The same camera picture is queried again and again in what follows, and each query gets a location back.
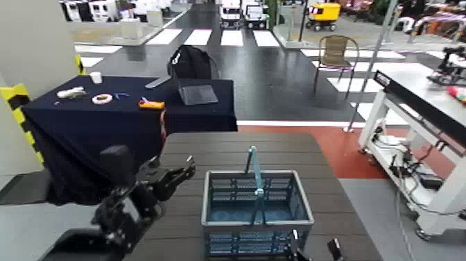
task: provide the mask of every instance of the red floor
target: red floor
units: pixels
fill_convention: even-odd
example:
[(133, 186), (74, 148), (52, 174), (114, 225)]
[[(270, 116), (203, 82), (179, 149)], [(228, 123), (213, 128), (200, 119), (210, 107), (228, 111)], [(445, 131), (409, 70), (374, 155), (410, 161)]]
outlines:
[[(358, 137), (361, 129), (344, 133), (339, 127), (263, 127), (239, 126), (241, 133), (308, 133), (316, 137), (337, 178), (388, 178), (380, 166), (368, 162), (368, 156), (358, 152)], [(389, 134), (404, 136), (406, 129), (390, 129)], [(453, 163), (440, 152), (432, 151), (425, 162), (443, 178), (453, 169)]]

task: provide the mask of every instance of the metal pole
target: metal pole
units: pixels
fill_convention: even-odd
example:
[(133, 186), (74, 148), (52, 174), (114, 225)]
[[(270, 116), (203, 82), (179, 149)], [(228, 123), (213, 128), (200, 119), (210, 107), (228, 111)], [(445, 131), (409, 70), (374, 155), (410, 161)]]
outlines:
[(305, 21), (306, 21), (307, 1), (308, 1), (308, 0), (306, 0), (306, 1), (304, 2), (304, 8), (303, 8), (303, 11), (302, 11), (301, 29), (300, 29), (300, 39), (299, 39), (298, 42), (301, 42), (301, 40), (302, 40), (302, 31), (304, 30), (304, 23), (305, 23)]
[(361, 104), (361, 101), (363, 100), (365, 86), (368, 84), (370, 74), (372, 73), (372, 68), (374, 67), (375, 59), (377, 59), (377, 53), (380, 50), (380, 46), (382, 45), (383, 37), (384, 37), (384, 35), (385, 35), (385, 33), (386, 33), (387, 29), (388, 29), (388, 23), (390, 23), (390, 18), (392, 17), (393, 10), (397, 6), (397, 3), (398, 3), (398, 0), (391, 0), (390, 5), (388, 6), (388, 10), (387, 10), (387, 13), (385, 15), (385, 19), (383, 20), (382, 32), (380, 32), (379, 39), (377, 40), (377, 43), (375, 44), (374, 53), (372, 54), (372, 58), (370, 59), (368, 71), (365, 73), (364, 83), (363, 83), (363, 87), (361, 88), (361, 93), (359, 94), (358, 103), (354, 107), (354, 113), (353, 113), (353, 116), (351, 117), (351, 121), (349, 121), (348, 127), (343, 128), (343, 131), (345, 131), (346, 133), (353, 132), (353, 123), (354, 123), (354, 120), (356, 119), (356, 115), (358, 114), (359, 104)]
[(403, 10), (403, 7), (398, 6), (395, 10), (395, 15), (393, 16), (392, 20), (392, 26), (390, 26), (390, 30), (387, 32), (387, 35), (385, 36), (385, 41), (384, 42), (392, 42), (392, 33), (395, 30), (395, 27), (397, 27), (398, 24), (398, 18), (401, 15)]

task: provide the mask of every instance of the small object on table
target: small object on table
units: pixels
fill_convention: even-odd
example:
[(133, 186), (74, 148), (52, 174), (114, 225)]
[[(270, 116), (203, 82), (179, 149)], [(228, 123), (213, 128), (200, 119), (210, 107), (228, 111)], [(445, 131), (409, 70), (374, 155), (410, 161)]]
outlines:
[(447, 91), (450, 95), (455, 97), (457, 100), (461, 101), (462, 103), (466, 103), (466, 90), (460, 89), (457, 87), (449, 86), (447, 87)]
[(141, 109), (163, 110), (165, 108), (165, 102), (163, 101), (149, 101), (146, 97), (142, 97), (141, 99), (142, 101), (139, 101)]
[(129, 96), (130, 96), (129, 94), (124, 93), (124, 92), (116, 93), (116, 94), (114, 94), (114, 95), (115, 95), (115, 98), (116, 98), (117, 100), (119, 100), (120, 97), (129, 97)]
[(165, 83), (171, 79), (171, 76), (160, 77), (157, 80), (146, 84), (146, 89), (153, 89), (157, 86), (160, 86), (162, 83)]
[(75, 87), (69, 90), (64, 90), (64, 91), (59, 91), (57, 92), (57, 97), (64, 99), (75, 99), (75, 98), (80, 98), (82, 96), (85, 96), (87, 93), (84, 91), (84, 87)]
[(103, 105), (111, 102), (112, 99), (113, 97), (110, 94), (99, 94), (92, 98), (92, 103), (96, 105)]
[(92, 73), (89, 74), (91, 76), (92, 82), (95, 84), (101, 84), (102, 83), (102, 74), (98, 71), (93, 71)]

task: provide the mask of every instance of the white cup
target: white cup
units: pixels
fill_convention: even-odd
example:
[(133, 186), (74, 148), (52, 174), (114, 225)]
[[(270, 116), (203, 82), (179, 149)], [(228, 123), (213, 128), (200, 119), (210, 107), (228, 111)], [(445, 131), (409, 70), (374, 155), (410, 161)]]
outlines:
[(89, 74), (91, 76), (92, 82), (95, 84), (102, 83), (102, 74), (98, 71), (94, 71)]

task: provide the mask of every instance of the white cable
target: white cable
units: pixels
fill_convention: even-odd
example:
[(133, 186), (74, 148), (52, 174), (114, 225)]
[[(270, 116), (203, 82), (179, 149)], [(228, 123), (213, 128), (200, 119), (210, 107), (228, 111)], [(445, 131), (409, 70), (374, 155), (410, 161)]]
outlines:
[(414, 256), (411, 243), (409, 242), (408, 235), (406, 234), (406, 230), (404, 229), (401, 208), (400, 208), (400, 204), (402, 201), (402, 185), (404, 187), (404, 179), (402, 177), (399, 177), (398, 179), (399, 179), (399, 184), (398, 184), (398, 192), (397, 192), (396, 199), (395, 199), (395, 209), (397, 212), (399, 229), (402, 231), (403, 240), (406, 246), (406, 250), (408, 251), (409, 258), (411, 259), (411, 261), (417, 261), (416, 257)]

